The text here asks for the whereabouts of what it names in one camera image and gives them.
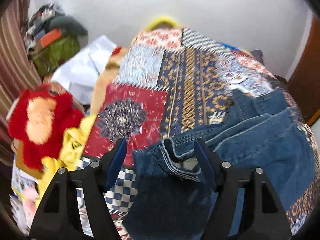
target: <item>wooden door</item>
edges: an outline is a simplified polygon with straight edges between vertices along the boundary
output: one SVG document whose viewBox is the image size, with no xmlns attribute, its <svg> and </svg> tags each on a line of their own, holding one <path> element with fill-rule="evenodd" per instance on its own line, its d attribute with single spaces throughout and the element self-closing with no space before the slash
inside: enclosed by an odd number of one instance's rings
<svg viewBox="0 0 320 240">
<path fill-rule="evenodd" d="M 314 17 L 306 48 L 287 84 L 308 125 L 320 116 L 320 22 Z"/>
</svg>

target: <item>jeans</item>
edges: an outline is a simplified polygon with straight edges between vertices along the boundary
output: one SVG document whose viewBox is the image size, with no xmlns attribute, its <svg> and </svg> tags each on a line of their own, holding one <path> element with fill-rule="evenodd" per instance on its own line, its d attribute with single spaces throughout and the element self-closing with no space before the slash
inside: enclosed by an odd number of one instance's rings
<svg viewBox="0 0 320 240">
<path fill-rule="evenodd" d="M 309 186 L 315 175 L 313 152 L 281 90 L 258 98 L 234 90 L 233 102 L 223 123 L 198 127 L 133 153 L 138 194 L 123 225 L 135 240 L 201 237 L 217 194 L 195 159 L 197 138 L 235 167 L 261 167 L 285 210 Z M 238 192 L 230 235 L 237 232 L 241 219 L 244 190 Z"/>
</svg>

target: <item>curtain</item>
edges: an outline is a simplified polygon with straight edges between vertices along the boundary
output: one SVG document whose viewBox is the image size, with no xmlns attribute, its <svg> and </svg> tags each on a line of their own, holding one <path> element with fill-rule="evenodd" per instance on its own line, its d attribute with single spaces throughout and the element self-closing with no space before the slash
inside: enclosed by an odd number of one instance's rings
<svg viewBox="0 0 320 240">
<path fill-rule="evenodd" d="M 29 3 L 30 0 L 12 0 L 0 19 L 0 161 L 6 165 L 12 165 L 13 152 L 5 117 L 21 90 L 41 82 L 23 42 Z"/>
</svg>

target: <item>silver screw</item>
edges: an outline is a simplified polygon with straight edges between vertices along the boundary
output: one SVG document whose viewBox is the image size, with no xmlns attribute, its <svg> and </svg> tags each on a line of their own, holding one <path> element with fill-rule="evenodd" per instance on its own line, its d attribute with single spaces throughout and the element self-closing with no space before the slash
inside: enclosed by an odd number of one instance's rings
<svg viewBox="0 0 320 240">
<path fill-rule="evenodd" d="M 60 169 L 58 169 L 58 173 L 59 174 L 63 174 L 63 173 L 65 173 L 66 172 L 66 168 L 60 168 Z"/>
<path fill-rule="evenodd" d="M 223 162 L 222 163 L 222 167 L 224 167 L 224 168 L 230 168 L 231 167 L 231 164 L 230 163 L 228 163 L 228 162 Z"/>
<path fill-rule="evenodd" d="M 262 174 L 262 173 L 263 173 L 263 169 L 261 169 L 261 168 L 256 168 L 256 173 Z"/>
<path fill-rule="evenodd" d="M 96 167 L 99 166 L 99 162 L 94 161 L 94 162 L 90 163 L 90 166 L 93 167 L 93 168 L 96 168 Z"/>
</svg>

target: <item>red plush toy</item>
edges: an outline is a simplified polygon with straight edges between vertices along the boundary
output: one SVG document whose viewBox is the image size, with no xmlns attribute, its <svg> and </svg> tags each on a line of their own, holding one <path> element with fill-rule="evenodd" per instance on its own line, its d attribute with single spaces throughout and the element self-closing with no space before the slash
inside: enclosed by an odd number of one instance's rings
<svg viewBox="0 0 320 240">
<path fill-rule="evenodd" d="M 41 158 L 58 158 L 63 132 L 78 127 L 83 114 L 72 105 L 72 95 L 58 94 L 43 84 L 34 91 L 23 90 L 8 124 L 9 134 L 23 141 L 23 161 L 42 170 Z"/>
</svg>

